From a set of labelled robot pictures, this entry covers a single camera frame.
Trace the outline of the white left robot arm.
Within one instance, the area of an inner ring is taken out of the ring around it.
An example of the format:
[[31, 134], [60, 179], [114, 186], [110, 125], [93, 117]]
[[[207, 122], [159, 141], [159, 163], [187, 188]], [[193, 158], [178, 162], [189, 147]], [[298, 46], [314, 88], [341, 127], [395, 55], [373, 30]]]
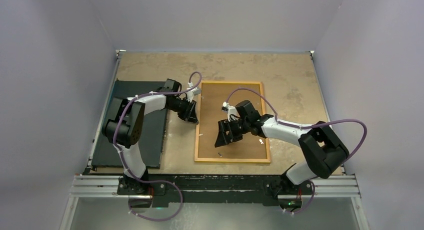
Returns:
[[122, 188], [142, 195], [150, 186], [139, 148], [145, 115], [167, 109], [176, 112], [185, 122], [198, 124], [194, 97], [201, 93], [201, 89], [192, 82], [188, 83], [186, 90], [181, 86], [179, 82], [167, 79], [157, 90], [111, 100], [101, 132], [113, 144], [123, 164]]

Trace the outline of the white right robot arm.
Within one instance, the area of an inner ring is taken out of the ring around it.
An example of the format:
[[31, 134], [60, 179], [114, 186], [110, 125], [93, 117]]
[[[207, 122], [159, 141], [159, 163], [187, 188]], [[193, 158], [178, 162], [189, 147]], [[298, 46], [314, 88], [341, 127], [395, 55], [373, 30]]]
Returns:
[[281, 188], [288, 194], [315, 177], [327, 179], [349, 156], [349, 151], [332, 128], [325, 122], [305, 125], [282, 121], [270, 114], [260, 115], [249, 100], [236, 106], [223, 103], [227, 118], [218, 122], [214, 146], [221, 147], [252, 135], [278, 139], [299, 146], [305, 161], [288, 168], [281, 179]]

